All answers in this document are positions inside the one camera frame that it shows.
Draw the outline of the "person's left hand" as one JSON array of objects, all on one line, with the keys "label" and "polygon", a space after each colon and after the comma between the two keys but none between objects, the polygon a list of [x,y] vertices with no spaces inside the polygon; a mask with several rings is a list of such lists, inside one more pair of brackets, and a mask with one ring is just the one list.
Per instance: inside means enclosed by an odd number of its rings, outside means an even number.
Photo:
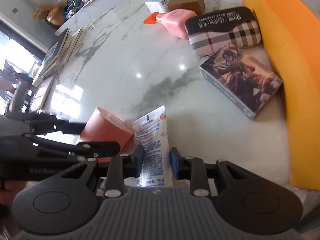
[{"label": "person's left hand", "polygon": [[7,180],[1,187],[1,239],[12,239],[19,232],[11,215],[11,205],[26,185],[26,181]]}]

